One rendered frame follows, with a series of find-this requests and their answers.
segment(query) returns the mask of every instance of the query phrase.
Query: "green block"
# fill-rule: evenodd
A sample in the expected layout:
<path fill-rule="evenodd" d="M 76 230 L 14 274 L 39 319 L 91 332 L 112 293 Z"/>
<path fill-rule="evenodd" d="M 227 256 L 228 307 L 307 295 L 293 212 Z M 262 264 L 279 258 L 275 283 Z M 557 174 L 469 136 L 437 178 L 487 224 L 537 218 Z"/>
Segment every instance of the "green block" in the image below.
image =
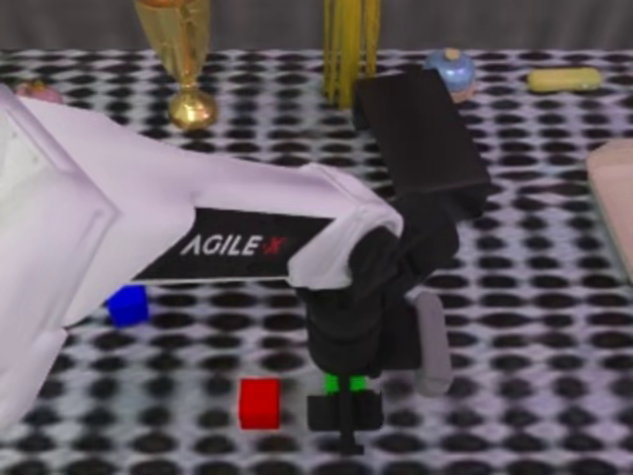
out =
<path fill-rule="evenodd" d="M 352 376 L 349 382 L 349 389 L 352 392 L 363 391 L 367 388 L 365 376 Z M 338 378 L 331 374 L 325 374 L 325 394 L 338 392 Z"/>

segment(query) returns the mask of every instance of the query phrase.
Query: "logo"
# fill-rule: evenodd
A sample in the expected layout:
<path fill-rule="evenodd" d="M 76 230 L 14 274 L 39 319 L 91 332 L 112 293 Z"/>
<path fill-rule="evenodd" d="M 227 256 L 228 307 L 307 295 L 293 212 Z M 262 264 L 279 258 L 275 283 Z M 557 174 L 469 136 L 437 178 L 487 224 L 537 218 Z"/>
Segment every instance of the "logo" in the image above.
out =
<path fill-rule="evenodd" d="M 270 237 L 264 240 L 262 235 L 196 235 L 180 251 L 180 255 L 256 255 L 259 251 L 266 255 L 276 255 L 286 242 L 285 237 Z"/>

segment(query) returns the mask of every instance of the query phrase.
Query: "blue ornament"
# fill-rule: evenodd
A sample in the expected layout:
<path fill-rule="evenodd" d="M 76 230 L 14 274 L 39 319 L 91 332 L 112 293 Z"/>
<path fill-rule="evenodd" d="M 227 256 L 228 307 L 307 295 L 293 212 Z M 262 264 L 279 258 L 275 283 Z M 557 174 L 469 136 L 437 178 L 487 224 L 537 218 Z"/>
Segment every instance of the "blue ornament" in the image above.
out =
<path fill-rule="evenodd" d="M 464 92 L 475 84 L 475 63 L 467 54 L 452 47 L 432 52 L 424 68 L 437 69 L 451 93 Z"/>

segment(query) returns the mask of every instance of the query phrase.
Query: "checkered tablecloth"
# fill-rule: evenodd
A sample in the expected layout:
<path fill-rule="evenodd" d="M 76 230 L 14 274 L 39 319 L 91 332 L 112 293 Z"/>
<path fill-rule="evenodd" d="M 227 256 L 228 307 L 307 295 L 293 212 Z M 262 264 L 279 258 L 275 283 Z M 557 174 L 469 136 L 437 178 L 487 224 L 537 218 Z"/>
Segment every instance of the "checkered tablecloth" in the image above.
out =
<path fill-rule="evenodd" d="M 37 406 L 0 437 L 6 475 L 612 475 L 633 473 L 633 291 L 593 207 L 584 160 L 633 136 L 633 52 L 471 51 L 480 92 L 461 107 L 497 186 L 427 282 L 447 309 L 456 379 L 423 400 L 405 374 L 376 384 L 387 422 L 363 457 L 306 429 L 320 390 L 302 308 L 282 283 L 152 288 L 152 322 L 115 330 L 100 309 L 71 331 Z M 423 52 L 384 51 L 381 70 Z M 533 67 L 586 64 L 604 85 L 531 95 Z M 0 53 L 0 81 L 42 77 L 70 105 L 189 149 L 336 165 L 382 196 L 376 144 L 320 95 L 318 51 L 217 52 L 201 77 L 220 122 L 182 134 L 152 52 Z M 283 426 L 236 424 L 240 377 L 283 381 Z"/>

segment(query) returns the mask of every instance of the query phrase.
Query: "trophy base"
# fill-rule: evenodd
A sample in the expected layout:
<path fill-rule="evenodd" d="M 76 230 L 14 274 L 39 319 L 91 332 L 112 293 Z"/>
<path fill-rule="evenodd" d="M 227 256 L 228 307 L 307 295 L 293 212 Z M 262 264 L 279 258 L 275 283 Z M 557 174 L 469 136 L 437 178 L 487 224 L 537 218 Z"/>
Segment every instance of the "trophy base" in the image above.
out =
<path fill-rule="evenodd" d="M 218 106 L 213 96 L 197 88 L 181 89 L 169 102 L 169 118 L 179 129 L 206 129 L 218 118 Z"/>

